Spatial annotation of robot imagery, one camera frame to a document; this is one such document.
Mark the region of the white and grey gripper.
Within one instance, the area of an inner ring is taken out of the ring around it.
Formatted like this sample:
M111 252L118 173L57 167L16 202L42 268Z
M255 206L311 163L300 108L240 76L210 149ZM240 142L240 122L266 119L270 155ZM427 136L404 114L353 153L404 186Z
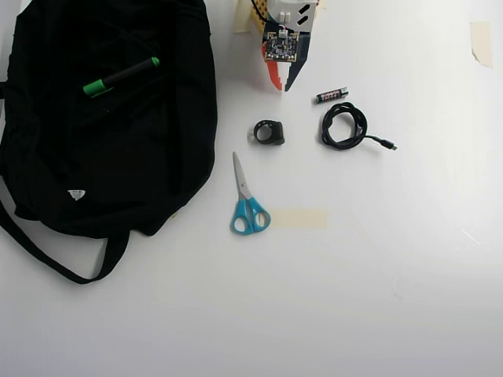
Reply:
M269 0L268 15L272 20L293 31L311 31L318 3L319 1L316 0ZM297 59L296 62L290 65L285 92L290 90L298 74L302 70L303 65L307 62L310 37L311 33L299 33ZM281 92L282 82L279 76L277 62L266 59L266 44L262 44L262 55L268 69L270 81L273 83L274 87Z

